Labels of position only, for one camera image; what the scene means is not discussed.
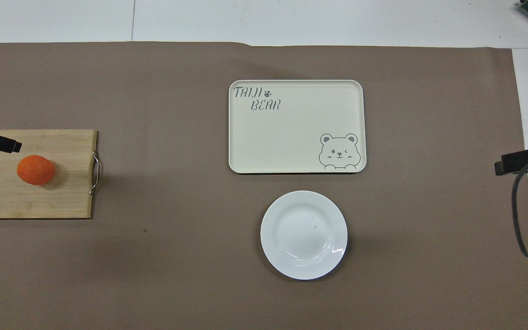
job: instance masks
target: metal handle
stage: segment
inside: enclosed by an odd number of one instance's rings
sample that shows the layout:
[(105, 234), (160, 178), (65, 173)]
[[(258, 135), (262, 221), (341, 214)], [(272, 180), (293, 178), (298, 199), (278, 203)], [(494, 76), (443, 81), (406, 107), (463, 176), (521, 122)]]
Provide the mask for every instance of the metal handle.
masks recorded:
[(97, 156), (97, 152), (93, 152), (93, 159), (97, 163), (97, 175), (95, 178), (95, 183), (91, 187), (91, 190), (88, 191), (88, 194), (92, 195), (93, 191), (95, 190), (97, 184), (99, 184), (99, 179), (101, 178), (101, 172), (103, 171), (103, 165), (101, 161), (99, 160), (99, 157)]

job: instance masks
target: bear ear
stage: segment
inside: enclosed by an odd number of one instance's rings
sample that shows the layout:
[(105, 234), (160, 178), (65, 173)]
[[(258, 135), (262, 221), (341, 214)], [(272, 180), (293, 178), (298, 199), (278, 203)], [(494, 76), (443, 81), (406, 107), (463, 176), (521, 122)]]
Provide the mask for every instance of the bear ear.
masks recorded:
[(350, 133), (350, 134), (346, 135), (346, 139), (354, 142), (354, 144), (358, 143), (358, 137), (355, 134), (353, 134), (353, 133)]
[(321, 144), (325, 144), (325, 142), (331, 140), (332, 138), (333, 136), (331, 136), (331, 134), (328, 134), (328, 133), (321, 135)]

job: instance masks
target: white table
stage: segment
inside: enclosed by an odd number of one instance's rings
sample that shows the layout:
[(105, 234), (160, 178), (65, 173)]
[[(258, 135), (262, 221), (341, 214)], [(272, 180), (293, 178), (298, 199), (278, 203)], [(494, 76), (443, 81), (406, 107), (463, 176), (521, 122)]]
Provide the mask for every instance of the white table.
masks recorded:
[(155, 40), (512, 48), (528, 148), (528, 18), (516, 10), (517, 2), (0, 0), (0, 42)]

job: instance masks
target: black cable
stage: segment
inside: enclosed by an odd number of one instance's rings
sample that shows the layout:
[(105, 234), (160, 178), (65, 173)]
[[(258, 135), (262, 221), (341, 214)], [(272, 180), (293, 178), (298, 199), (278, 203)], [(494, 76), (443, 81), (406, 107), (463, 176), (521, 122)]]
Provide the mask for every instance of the black cable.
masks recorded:
[(517, 189), (519, 188), (519, 182), (520, 179), (527, 173), (528, 171), (528, 163), (522, 167), (521, 171), (519, 171), (519, 174), (515, 178), (515, 182), (513, 183), (513, 192), (511, 196), (511, 203), (513, 206), (513, 224), (515, 225), (515, 234), (517, 236), (517, 242), (519, 243), (519, 248), (522, 252), (522, 254), (525, 255), (525, 257), (528, 257), (527, 249), (524, 247), (523, 238), (521, 237), (520, 227), (519, 227), (519, 216), (517, 214)]

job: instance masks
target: round plate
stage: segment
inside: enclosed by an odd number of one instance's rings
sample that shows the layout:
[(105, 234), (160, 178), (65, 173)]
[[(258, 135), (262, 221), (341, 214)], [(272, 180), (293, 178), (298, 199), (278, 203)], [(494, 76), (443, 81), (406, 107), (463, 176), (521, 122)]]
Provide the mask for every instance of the round plate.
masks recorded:
[(346, 221), (329, 198), (304, 190), (289, 192), (264, 214), (260, 241), (278, 271), (312, 280), (331, 272), (346, 252)]

